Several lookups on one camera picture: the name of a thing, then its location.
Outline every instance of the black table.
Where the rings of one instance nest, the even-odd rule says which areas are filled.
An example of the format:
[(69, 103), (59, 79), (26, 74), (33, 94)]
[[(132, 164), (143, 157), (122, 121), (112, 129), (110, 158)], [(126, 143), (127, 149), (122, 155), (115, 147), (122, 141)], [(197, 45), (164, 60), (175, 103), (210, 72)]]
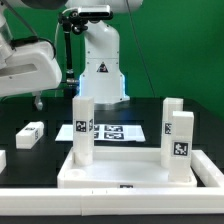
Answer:
[[(32, 98), (6, 98), (0, 104), (0, 150), (6, 150), (7, 166), (0, 174), (1, 188), (56, 188), (57, 174), (72, 142), (55, 142), (62, 124), (72, 124), (72, 101), (43, 98), (37, 111)], [(142, 125), (146, 142), (103, 142), (96, 145), (160, 147), (163, 99), (132, 98), (129, 105), (111, 111), (95, 111), (96, 124)], [(194, 112), (193, 149), (202, 149), (224, 168), (224, 122), (195, 101), (184, 99), (184, 110)], [(15, 135), (31, 121), (43, 121), (44, 136), (31, 150), (16, 149)], [(216, 223), (222, 215), (144, 215), (93, 217), (0, 217), (0, 223)]]

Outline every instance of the white upright block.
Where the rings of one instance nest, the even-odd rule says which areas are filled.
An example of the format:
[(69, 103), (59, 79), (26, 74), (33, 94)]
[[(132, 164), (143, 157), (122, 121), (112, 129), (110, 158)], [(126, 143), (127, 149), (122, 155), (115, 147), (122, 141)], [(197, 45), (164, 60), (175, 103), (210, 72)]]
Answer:
[(73, 156), (77, 165), (93, 162), (94, 100), (76, 96), (73, 99)]
[(173, 111), (182, 111), (182, 110), (183, 110), (183, 99), (166, 98), (163, 101), (161, 165), (164, 168), (169, 167)]
[(194, 115), (192, 112), (173, 112), (172, 145), (169, 181), (190, 182), (191, 149)]

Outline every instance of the green backdrop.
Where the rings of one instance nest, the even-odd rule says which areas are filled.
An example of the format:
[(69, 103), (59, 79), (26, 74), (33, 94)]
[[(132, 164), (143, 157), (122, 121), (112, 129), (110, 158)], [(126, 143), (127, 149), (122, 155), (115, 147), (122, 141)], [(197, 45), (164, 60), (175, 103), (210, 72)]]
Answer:
[[(62, 10), (18, 11), (41, 37), (54, 40)], [(15, 38), (30, 35), (9, 12), (6, 16)], [(156, 97), (191, 98), (224, 119), (224, 1), (145, 0), (132, 16)], [(127, 94), (153, 97), (129, 15), (115, 15), (109, 23), (120, 33), (120, 69), (127, 77)], [(84, 69), (83, 36), (72, 39), (78, 77)], [(61, 30), (57, 48), (64, 72)]]

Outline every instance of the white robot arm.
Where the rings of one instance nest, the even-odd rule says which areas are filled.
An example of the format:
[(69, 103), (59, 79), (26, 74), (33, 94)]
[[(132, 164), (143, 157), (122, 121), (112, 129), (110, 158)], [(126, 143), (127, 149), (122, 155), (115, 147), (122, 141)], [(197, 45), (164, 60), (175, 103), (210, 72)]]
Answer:
[(54, 58), (54, 49), (37, 37), (23, 44), (13, 42), (3, 15), (6, 7), (56, 9), (66, 0), (1, 0), (0, 1), (0, 97), (56, 88), (61, 71)]
[[(82, 22), (90, 18), (87, 19), (89, 22), (86, 28), (84, 26), (82, 30), (85, 34), (86, 67), (80, 75), (79, 95), (94, 97), (95, 108), (111, 109), (117, 103), (129, 100), (129, 96), (125, 94), (125, 77), (119, 69), (119, 34), (113, 27), (105, 24), (102, 21), (104, 19), (97, 20), (108, 13), (108, 7), (113, 13), (125, 13), (138, 9), (142, 2), (143, 0), (69, 0), (66, 4), (67, 8), (77, 7), (75, 13), (70, 14), (75, 21), (75, 17), (81, 18)], [(74, 26), (72, 30), (77, 34), (78, 26)]]

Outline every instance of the white block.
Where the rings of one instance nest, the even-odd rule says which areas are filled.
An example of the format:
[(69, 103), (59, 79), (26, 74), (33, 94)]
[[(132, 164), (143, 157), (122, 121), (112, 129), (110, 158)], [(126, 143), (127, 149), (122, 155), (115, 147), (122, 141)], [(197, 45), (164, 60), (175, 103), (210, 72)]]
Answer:
[(0, 173), (4, 170), (5, 167), (6, 167), (5, 150), (0, 150)]
[(166, 98), (163, 101), (161, 165), (164, 168), (169, 167), (173, 111), (182, 111), (182, 110), (183, 110), (183, 99)]
[(192, 112), (173, 112), (169, 181), (190, 181), (193, 125)]
[(17, 149), (31, 149), (43, 136), (43, 122), (30, 122), (18, 134), (16, 134)]
[(93, 162), (94, 100), (77, 96), (73, 99), (73, 159), (77, 165)]
[(191, 166), (206, 187), (224, 187), (223, 173), (203, 151), (192, 151)]

